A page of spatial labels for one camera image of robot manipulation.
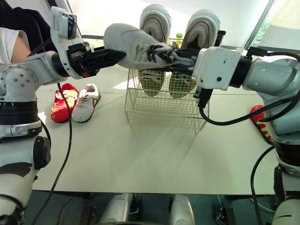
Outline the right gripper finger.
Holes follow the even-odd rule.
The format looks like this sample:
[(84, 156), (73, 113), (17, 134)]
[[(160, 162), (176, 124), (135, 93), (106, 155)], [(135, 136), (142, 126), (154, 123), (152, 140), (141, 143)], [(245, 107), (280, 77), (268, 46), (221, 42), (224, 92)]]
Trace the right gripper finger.
[(175, 53), (179, 56), (179, 57), (192, 57), (192, 56), (198, 56), (199, 54), (199, 49), (176, 49)]
[(186, 66), (186, 65), (182, 65), (182, 64), (174, 64), (174, 65), (169, 65), (168, 68), (170, 68), (171, 70), (183, 70), (183, 71), (193, 71), (194, 70), (194, 66)]

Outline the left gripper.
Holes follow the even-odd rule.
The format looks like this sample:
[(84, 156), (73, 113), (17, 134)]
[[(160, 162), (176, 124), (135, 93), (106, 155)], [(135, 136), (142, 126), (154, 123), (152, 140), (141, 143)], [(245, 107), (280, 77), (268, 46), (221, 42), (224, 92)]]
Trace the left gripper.
[(105, 49), (104, 46), (96, 47), (92, 52), (88, 42), (70, 45), (67, 49), (71, 68), (83, 78), (95, 76), (99, 69), (114, 66), (125, 56), (124, 52)]

